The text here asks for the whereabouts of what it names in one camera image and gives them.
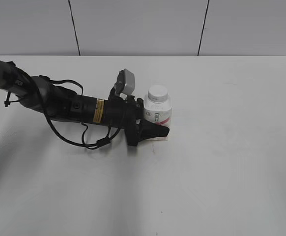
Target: table surface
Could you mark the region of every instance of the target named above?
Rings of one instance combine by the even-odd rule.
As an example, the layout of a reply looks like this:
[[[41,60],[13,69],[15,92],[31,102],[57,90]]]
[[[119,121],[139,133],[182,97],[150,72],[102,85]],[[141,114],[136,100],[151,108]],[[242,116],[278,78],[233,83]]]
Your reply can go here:
[[[135,96],[163,84],[173,103],[169,141],[132,148],[121,132],[90,151],[0,90],[0,236],[286,235],[286,57],[0,59],[99,98],[127,68]],[[106,132],[92,125],[89,142]]]

